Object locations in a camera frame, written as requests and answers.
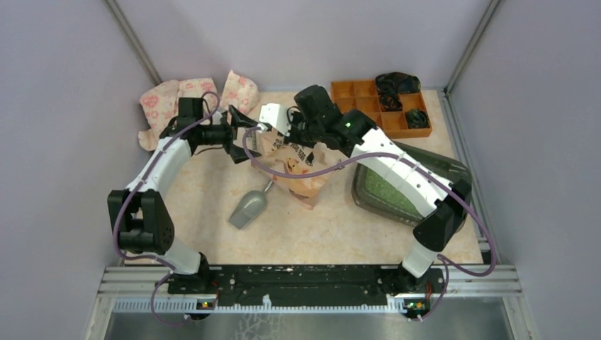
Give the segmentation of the orange cat litter bag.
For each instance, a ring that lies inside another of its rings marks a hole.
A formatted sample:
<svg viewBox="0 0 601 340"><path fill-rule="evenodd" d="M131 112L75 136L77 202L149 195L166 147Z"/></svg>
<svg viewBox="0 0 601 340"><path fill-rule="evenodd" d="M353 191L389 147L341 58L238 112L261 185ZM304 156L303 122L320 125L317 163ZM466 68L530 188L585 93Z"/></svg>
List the orange cat litter bag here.
<svg viewBox="0 0 601 340"><path fill-rule="evenodd" d="M342 162L342 157L322 143L313 148L298 144L285 143L277 132L257 132L260 164L282 174L302 175L322 171ZM312 209L318 203L320 191L330 179L331 174L311 178L286 178L257 169L269 177L276 186L290 193L304 208Z"/></svg>

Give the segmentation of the grey metal scoop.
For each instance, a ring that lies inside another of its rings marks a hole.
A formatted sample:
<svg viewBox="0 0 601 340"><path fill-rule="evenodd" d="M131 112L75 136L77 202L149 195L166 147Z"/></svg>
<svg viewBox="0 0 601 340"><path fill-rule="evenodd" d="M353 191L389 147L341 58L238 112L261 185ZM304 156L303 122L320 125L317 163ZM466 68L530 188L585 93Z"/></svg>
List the grey metal scoop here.
<svg viewBox="0 0 601 340"><path fill-rule="evenodd" d="M268 205L267 193L273 184L273 181L269 181L263 189L244 194L229 216L228 222L241 230L259 217Z"/></svg>

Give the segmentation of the piano-key bag clip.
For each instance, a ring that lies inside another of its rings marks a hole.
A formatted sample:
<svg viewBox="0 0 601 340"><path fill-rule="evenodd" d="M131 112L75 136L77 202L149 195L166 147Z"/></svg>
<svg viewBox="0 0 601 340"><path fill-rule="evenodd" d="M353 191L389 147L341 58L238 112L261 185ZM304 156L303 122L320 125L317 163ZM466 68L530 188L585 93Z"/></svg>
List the piano-key bag clip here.
<svg viewBox="0 0 601 340"><path fill-rule="evenodd" d="M260 148L259 148L259 144L257 141L257 132L256 131L251 131L249 133L249 137L247 138L247 144L248 144L250 150L252 150L254 152L259 152Z"/></svg>

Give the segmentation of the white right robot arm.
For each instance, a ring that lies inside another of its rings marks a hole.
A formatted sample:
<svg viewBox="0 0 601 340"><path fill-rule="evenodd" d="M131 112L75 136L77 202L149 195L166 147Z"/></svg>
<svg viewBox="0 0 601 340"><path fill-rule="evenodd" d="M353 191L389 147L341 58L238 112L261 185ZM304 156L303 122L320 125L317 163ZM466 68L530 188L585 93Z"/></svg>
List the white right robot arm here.
<svg viewBox="0 0 601 340"><path fill-rule="evenodd" d="M305 146L320 142L343 153L401 192L421 215L399 273L402 288L417 292L427 282L426 271L464 224L470 207L470 183L452 181L428 169L394 143L367 114L358 109L343 113L322 86L309 86L293 100L298 112L293 114L286 138Z"/></svg>

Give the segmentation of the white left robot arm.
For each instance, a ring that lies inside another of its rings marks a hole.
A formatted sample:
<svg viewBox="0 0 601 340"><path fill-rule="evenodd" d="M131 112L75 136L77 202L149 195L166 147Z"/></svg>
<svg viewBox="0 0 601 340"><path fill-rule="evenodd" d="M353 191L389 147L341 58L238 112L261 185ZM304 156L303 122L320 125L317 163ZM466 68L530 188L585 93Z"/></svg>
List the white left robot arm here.
<svg viewBox="0 0 601 340"><path fill-rule="evenodd" d="M175 226L164 195L176 175L200 146L221 146L236 164L248 159L235 145L239 128L257 122L229 106L219 122L213 116L219 107L208 108L205 95L181 97L178 114L159 135L159 142L142 171L122 190L107 197L113 247L127 261L149 259L172 273L185 275L184 282L195 293L206 292L213 282L206 257L175 236Z"/></svg>

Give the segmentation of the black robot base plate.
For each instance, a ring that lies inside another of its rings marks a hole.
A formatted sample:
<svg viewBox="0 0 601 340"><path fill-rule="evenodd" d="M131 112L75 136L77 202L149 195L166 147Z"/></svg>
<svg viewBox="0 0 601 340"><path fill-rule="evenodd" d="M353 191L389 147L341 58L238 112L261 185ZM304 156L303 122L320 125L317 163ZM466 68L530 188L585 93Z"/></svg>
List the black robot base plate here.
<svg viewBox="0 0 601 340"><path fill-rule="evenodd" d="M415 278L399 265L224 265L167 279L172 295L199 294L201 312L399 313L424 317L445 292L443 270Z"/></svg>

